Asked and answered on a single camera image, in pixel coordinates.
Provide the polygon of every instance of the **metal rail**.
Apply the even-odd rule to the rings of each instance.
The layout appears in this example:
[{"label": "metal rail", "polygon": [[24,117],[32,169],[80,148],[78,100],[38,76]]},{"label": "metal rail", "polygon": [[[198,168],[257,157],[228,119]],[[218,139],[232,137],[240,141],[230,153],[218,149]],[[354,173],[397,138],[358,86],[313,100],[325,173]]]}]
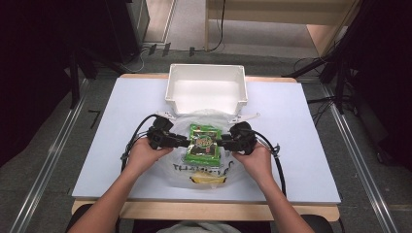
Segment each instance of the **metal rail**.
[{"label": "metal rail", "polygon": [[[326,97],[333,95],[333,92],[329,86],[323,85],[323,88]],[[395,222],[392,219],[391,213],[389,211],[388,205],[385,202],[381,192],[379,191],[378,186],[373,180],[373,177],[370,174],[365,161],[363,160],[361,151],[358,147],[357,142],[355,141],[355,138],[352,135],[351,129],[349,128],[345,116],[340,115],[339,111],[335,108],[334,105],[331,107],[331,111],[343,136],[349,154],[352,157],[355,168],[358,171],[360,181],[363,184],[370,204],[372,205],[372,208],[375,211],[375,214],[381,224],[382,230],[388,233],[398,232],[395,226]]]},{"label": "metal rail", "polygon": [[52,176],[54,167],[58,161],[58,158],[60,157],[64,145],[67,142],[70,132],[79,116],[83,103],[85,102],[85,96],[88,91],[88,87],[89,81],[87,79],[84,79],[81,86],[81,93],[83,95],[75,108],[70,110],[69,115],[65,119],[63,126],[61,127],[60,132],[57,135],[57,138],[51,145],[48,157],[43,164],[42,170],[37,176],[37,179],[32,185],[29,193],[25,197],[23,205],[10,232],[25,232],[30,219],[33,217],[37,205],[42,198],[43,192],[46,189],[49,179]]}]

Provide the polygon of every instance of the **wooden table edge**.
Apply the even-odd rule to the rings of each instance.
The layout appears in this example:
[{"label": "wooden table edge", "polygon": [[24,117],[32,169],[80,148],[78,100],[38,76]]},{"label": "wooden table edge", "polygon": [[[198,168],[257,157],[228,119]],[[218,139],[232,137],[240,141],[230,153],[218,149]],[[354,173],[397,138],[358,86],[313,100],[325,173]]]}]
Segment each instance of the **wooden table edge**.
[{"label": "wooden table edge", "polygon": [[[94,200],[76,199],[72,214]],[[339,219],[337,205],[293,205],[301,215],[323,216],[328,221]],[[273,220],[266,204],[243,203],[191,203],[166,201],[127,201],[120,212],[121,218],[132,219],[181,219],[181,220]]]},{"label": "wooden table edge", "polygon": [[[126,79],[169,79],[168,74],[123,74]],[[294,78],[246,76],[247,82],[297,83]]]}]

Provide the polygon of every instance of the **green snack bag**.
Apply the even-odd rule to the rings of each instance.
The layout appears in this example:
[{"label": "green snack bag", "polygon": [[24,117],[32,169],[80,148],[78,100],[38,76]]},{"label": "green snack bag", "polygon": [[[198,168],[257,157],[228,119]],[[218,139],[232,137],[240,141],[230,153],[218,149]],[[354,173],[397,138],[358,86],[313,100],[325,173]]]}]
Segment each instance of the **green snack bag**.
[{"label": "green snack bag", "polygon": [[221,166],[221,154],[216,143],[221,138],[222,131],[211,125],[190,125],[189,138],[191,143],[184,162],[199,166]]}]

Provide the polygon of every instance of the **white tray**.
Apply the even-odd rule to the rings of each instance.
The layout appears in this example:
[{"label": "white tray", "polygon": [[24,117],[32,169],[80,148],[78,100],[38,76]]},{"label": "white tray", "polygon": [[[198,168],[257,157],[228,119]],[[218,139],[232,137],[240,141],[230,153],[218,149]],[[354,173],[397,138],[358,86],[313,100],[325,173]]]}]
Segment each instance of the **white tray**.
[{"label": "white tray", "polygon": [[166,102],[175,114],[214,109],[236,115],[248,102],[243,66],[170,65]]}]

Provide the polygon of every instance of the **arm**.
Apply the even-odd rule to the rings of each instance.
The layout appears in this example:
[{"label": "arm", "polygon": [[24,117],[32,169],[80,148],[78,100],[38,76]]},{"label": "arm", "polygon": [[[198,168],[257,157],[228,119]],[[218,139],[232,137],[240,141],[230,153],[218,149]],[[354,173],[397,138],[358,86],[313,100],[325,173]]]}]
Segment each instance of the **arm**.
[{"label": "arm", "polygon": [[69,232],[112,232],[119,213],[136,180],[172,149],[152,150],[147,138],[133,146],[123,172]]},{"label": "arm", "polygon": [[264,145],[257,144],[250,155],[234,152],[233,156],[245,166],[246,171],[257,182],[280,232],[314,232],[273,179],[271,154]]}]

